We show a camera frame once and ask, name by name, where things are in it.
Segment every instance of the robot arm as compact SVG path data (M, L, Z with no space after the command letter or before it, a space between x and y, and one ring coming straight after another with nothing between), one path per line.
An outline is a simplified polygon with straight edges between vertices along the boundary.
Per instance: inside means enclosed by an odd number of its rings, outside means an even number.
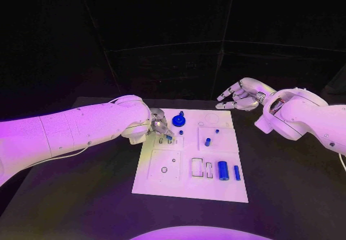
M275 130L295 141L308 132L327 149L346 155L346 105L328 106L305 89L275 91L247 77L227 88L217 100L230 94L234 101L219 103L217 109L249 111L262 104L262 116L253 124L263 133Z
M134 95L119 97L115 103L0 122L0 186L20 170L56 156L86 149L119 135L131 144L142 143L152 132L174 135L162 110L148 109Z

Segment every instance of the black backdrop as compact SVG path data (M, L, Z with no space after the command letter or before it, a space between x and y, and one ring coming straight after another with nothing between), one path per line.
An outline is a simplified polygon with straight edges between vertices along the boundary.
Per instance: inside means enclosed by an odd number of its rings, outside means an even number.
M335 0L36 0L0 11L1 121L79 96L214 99L242 77L318 94L346 62ZM0 188L0 213L25 173Z

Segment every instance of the white board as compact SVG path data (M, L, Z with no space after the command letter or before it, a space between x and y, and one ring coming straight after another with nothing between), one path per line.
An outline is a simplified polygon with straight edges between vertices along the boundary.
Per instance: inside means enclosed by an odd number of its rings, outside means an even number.
M168 141L162 135L154 134L147 137L131 193L247 203L230 112L161 110L174 138ZM180 111L185 124L175 127L171 118ZM209 146L204 146L206 138L210 138ZM227 181L219 180L219 161L227 164ZM234 165L240 180L234 177Z

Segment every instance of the white cable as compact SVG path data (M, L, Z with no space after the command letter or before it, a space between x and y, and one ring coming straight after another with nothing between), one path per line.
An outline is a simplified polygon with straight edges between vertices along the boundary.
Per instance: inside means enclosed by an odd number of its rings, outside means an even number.
M27 166L24 169L33 167L33 166L37 165L37 164L41 164L43 162L50 161L50 160L63 159L63 158L72 157L72 156L80 154L80 153L86 150L86 148L85 148L82 151L79 151L76 154L72 154L72 155L67 155L67 156L59 156L59 157L54 157L54 158L49 158L49 159L46 159L46 160L37 161L37 162L33 163L30 166Z
M340 153L338 153L338 158L340 158L340 164L341 164L343 169L344 169L344 171L346 171L344 161L343 161L343 157L341 157L341 154L340 154Z
M116 97L115 99L112 99L108 103L110 103L112 101L118 100L121 97Z

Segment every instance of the table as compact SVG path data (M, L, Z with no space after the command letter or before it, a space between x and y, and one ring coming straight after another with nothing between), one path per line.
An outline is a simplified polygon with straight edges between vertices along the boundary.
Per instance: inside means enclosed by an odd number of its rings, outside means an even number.
M108 102L79 97L73 108ZM149 108L213 110L214 101L144 100ZM298 141L253 126L262 108L232 110L249 203L131 194L141 144L118 137L34 166L0 217L0 239L126 240L174 226L266 238L343 239L346 172L312 135Z

